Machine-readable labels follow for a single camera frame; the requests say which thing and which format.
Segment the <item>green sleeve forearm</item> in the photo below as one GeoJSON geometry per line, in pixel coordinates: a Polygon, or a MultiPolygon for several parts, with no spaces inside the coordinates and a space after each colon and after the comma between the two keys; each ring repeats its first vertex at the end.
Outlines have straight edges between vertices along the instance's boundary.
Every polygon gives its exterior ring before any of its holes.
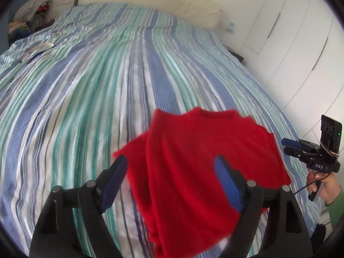
{"type": "Polygon", "coordinates": [[[329,212],[331,225],[332,227],[335,227],[339,220],[341,219],[341,216],[343,215],[344,211],[344,195],[343,191],[339,193],[338,197],[335,199],[335,201],[331,204],[326,204],[327,210],[329,212]]]}

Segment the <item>person's right hand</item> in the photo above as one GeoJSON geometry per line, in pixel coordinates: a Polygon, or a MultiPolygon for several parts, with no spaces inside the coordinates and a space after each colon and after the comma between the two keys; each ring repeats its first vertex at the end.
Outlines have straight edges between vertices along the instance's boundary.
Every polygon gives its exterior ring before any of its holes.
{"type": "Polygon", "coordinates": [[[320,180],[324,183],[323,188],[320,191],[319,196],[325,201],[327,205],[331,205],[341,193],[341,187],[336,180],[335,174],[326,174],[322,172],[317,172],[310,170],[307,176],[307,191],[308,193],[316,192],[317,186],[315,184],[316,180],[320,180]]]}

